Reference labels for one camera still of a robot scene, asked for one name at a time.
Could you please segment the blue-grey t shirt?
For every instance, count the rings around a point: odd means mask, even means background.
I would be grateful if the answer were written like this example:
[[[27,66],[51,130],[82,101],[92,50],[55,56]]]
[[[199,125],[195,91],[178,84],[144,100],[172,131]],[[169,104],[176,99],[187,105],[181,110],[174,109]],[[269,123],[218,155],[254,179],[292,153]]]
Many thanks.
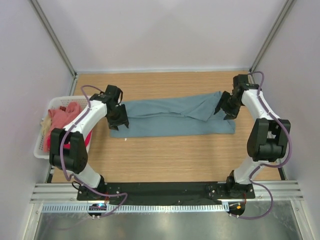
[[[125,102],[129,127],[110,130],[112,138],[233,135],[234,120],[215,113],[220,91],[187,97],[133,100]]]

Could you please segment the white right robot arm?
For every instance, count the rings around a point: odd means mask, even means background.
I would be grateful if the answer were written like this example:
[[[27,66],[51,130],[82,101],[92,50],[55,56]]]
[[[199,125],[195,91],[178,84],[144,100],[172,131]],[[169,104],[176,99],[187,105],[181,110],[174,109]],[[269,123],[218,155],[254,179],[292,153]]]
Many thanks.
[[[254,178],[263,168],[281,168],[292,153],[291,123],[275,114],[260,88],[224,91],[215,112],[223,111],[225,120],[234,120],[242,106],[248,108],[254,125],[247,140],[247,158],[230,173],[223,188],[230,198],[241,198],[250,192]]]

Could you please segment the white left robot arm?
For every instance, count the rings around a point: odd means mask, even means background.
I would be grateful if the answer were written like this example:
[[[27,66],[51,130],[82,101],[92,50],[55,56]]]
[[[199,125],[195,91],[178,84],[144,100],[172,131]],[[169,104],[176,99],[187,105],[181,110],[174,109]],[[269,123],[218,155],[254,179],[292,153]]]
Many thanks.
[[[87,97],[85,109],[63,128],[55,128],[50,134],[49,162],[60,169],[67,181],[72,178],[88,190],[95,200],[108,197],[105,180],[88,163],[85,140],[95,125],[106,118],[110,130],[119,126],[129,127],[126,106],[122,104],[123,92],[94,94]]]

